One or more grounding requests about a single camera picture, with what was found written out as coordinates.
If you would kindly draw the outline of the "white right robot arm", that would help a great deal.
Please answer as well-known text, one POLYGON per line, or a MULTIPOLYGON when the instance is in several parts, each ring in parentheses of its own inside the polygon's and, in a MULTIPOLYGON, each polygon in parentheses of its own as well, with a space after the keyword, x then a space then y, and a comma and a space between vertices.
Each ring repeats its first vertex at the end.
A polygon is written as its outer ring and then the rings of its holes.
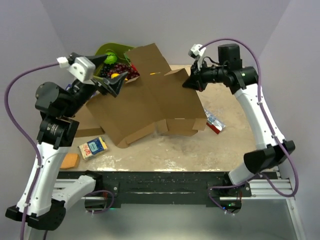
POLYGON ((201 44, 189 50, 195 61, 182 86, 202 92, 209 83, 224 84, 242 107, 255 140, 256 149, 244 154, 243 163, 228 173, 229 180, 222 185, 223 192, 233 197, 241 190, 240 183, 282 164, 296 146, 276 125, 258 84, 258 73, 252 66, 243 66, 239 45, 218 46, 218 64, 212 66, 205 62, 205 51, 201 44))

